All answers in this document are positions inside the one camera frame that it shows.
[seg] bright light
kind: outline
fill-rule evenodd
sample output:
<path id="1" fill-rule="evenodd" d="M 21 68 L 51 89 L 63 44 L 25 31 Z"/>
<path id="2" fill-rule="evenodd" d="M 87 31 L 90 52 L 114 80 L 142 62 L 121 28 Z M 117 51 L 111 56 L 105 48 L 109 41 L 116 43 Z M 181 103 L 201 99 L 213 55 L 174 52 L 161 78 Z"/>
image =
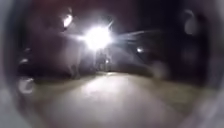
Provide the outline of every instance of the bright light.
<path id="1" fill-rule="evenodd" d="M 27 63 L 29 60 L 28 59 L 26 59 L 26 58 L 23 58 L 22 60 L 20 60 L 20 64 L 24 64 L 24 63 Z"/>
<path id="2" fill-rule="evenodd" d="M 137 48 L 137 52 L 142 53 L 144 50 L 142 48 Z"/>
<path id="3" fill-rule="evenodd" d="M 106 60 L 106 64 L 108 64 L 109 63 L 109 60 Z"/>
<path id="4" fill-rule="evenodd" d="M 79 36 L 78 39 L 84 41 L 93 51 L 103 49 L 113 41 L 109 28 L 103 26 L 90 28 L 84 36 Z"/>
<path id="5" fill-rule="evenodd" d="M 66 18 L 64 19 L 64 27 L 68 27 L 70 24 L 71 24 L 71 22 L 72 22 L 72 16 L 71 15 L 67 15 L 66 16 Z"/>

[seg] asphalt road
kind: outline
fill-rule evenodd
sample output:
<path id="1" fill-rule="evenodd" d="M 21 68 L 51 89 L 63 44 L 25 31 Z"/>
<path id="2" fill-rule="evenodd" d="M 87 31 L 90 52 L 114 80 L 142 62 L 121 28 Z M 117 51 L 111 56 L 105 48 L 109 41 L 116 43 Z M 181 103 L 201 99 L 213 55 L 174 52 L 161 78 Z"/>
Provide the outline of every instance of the asphalt road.
<path id="1" fill-rule="evenodd" d="M 153 94 L 147 87 L 152 84 L 146 78 L 107 74 L 39 85 L 26 96 L 26 113 L 29 119 L 38 117 L 36 127 L 175 128 L 182 115 Z"/>

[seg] street light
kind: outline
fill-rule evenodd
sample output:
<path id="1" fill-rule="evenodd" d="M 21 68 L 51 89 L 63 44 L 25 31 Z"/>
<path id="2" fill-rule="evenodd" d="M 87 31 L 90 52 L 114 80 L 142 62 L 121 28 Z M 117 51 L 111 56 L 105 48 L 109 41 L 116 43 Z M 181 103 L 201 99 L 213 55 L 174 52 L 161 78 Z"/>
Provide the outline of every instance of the street light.
<path id="1" fill-rule="evenodd" d="M 73 18 L 71 15 L 67 15 L 64 19 L 63 19 L 63 24 L 64 24 L 64 27 L 68 27 L 71 22 L 72 22 Z"/>
<path id="2" fill-rule="evenodd" d="M 111 31 L 107 26 L 93 26 L 83 36 L 78 36 L 93 51 L 104 49 L 113 42 Z"/>
<path id="3" fill-rule="evenodd" d="M 144 52 L 144 50 L 143 50 L 143 48 L 138 47 L 138 48 L 137 48 L 137 52 L 138 52 L 138 53 L 142 53 L 142 52 Z"/>

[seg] road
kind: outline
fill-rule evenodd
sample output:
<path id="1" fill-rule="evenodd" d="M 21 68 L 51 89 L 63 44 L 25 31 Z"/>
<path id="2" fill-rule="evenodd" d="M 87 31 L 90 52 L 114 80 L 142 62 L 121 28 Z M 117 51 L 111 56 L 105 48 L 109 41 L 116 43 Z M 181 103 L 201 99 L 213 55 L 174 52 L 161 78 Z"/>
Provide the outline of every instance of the road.
<path id="1" fill-rule="evenodd" d="M 27 96 L 26 111 L 47 128 L 175 128 L 182 115 L 154 95 L 153 84 L 110 73 L 39 85 Z"/>

